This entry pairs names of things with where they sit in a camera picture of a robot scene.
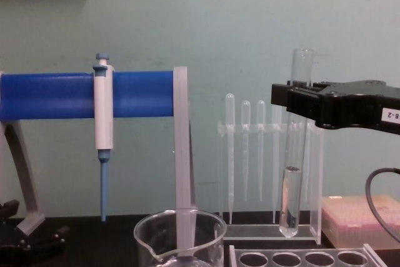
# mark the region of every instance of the clear liquid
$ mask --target clear liquid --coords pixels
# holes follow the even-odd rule
[[[297,167],[288,166],[284,170],[279,230],[287,238],[292,238],[299,230],[302,176]]]
[[[178,256],[170,259],[168,262],[154,265],[154,267],[213,267],[209,263],[201,261],[200,259],[192,256]]]

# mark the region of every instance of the teal wall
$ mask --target teal wall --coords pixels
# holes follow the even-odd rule
[[[197,200],[207,210],[217,210],[216,128],[226,93],[237,103],[268,103],[271,84],[289,78],[291,51],[300,47],[317,52],[315,81],[400,86],[399,37],[398,0],[0,0],[0,68],[7,73],[91,72],[98,51],[118,71],[188,66]],[[44,212],[98,214],[93,121],[22,126]],[[111,214],[173,207],[172,133],[168,118],[116,120]],[[324,194],[362,194],[368,173],[397,165],[399,145],[384,133],[326,133]],[[3,148],[0,202],[22,198]],[[376,186],[383,193],[396,185],[389,178]]]

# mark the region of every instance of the black cable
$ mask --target black cable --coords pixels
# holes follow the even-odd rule
[[[400,237],[391,229],[391,227],[385,222],[385,220],[382,219],[381,215],[378,213],[378,211],[375,208],[375,205],[373,203],[372,197],[371,197],[371,182],[373,181],[374,177],[377,176],[378,174],[381,173],[397,173],[400,175],[400,169],[396,168],[381,168],[378,170],[375,170],[372,172],[368,178],[367,182],[365,184],[365,195],[367,196],[367,203],[369,205],[369,208],[371,209],[371,212],[379,222],[379,224],[397,241],[400,243]]]

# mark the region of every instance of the white sticker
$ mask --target white sticker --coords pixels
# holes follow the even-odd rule
[[[400,124],[400,110],[398,109],[382,109],[382,121]]]

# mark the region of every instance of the rack hole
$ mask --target rack hole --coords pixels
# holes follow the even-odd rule
[[[272,260],[279,266],[295,267],[300,264],[300,257],[294,253],[276,253]]]
[[[306,261],[315,266],[331,266],[334,263],[333,257],[327,253],[308,253]]]
[[[355,251],[343,251],[337,257],[343,262],[351,266],[364,266],[367,263],[367,258]]]
[[[239,261],[244,266],[262,267],[266,266],[268,259],[262,253],[244,253],[240,256]]]

